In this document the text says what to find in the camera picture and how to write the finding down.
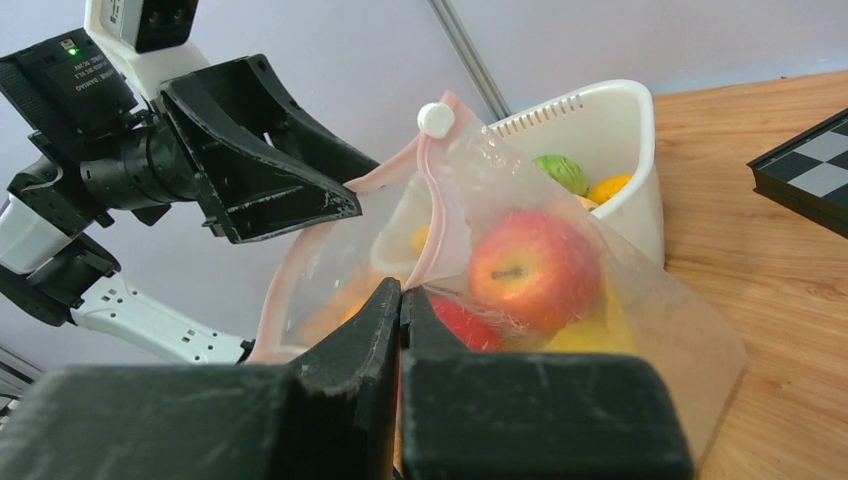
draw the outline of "black square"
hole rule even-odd
[[[846,137],[848,137],[848,122],[845,122],[842,125],[834,128],[832,131],[834,133],[838,133],[840,135],[845,135]]]
[[[840,153],[839,155],[828,160],[827,163],[848,170],[848,152]]]
[[[822,162],[814,158],[801,155],[798,152],[789,152],[774,162],[761,167],[760,171],[784,182],[788,182],[821,164]]]
[[[848,185],[843,185],[822,198],[841,209],[848,209]]]

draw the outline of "orange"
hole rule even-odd
[[[354,302],[353,305],[348,308],[342,317],[339,319],[339,325],[344,325],[345,322],[353,318],[354,315],[359,313],[359,310],[362,309],[362,306],[365,305],[365,301],[368,300],[368,297],[363,298],[358,302]]]
[[[589,200],[597,203],[598,205],[603,205],[604,202],[608,201],[610,198],[615,196],[616,193],[620,192],[627,182],[630,181],[632,175],[616,175],[614,177],[609,177],[604,180],[601,180],[597,185],[592,187],[589,190],[589,194],[586,195]]]

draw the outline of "chessboard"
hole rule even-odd
[[[848,237],[848,109],[748,167],[755,192]]]

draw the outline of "green fruit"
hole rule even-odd
[[[542,155],[533,163],[571,193],[581,197],[589,193],[589,179],[576,162],[562,155]]]

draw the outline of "camera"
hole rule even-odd
[[[176,47],[191,35],[197,0],[103,0],[100,24],[136,53]]]

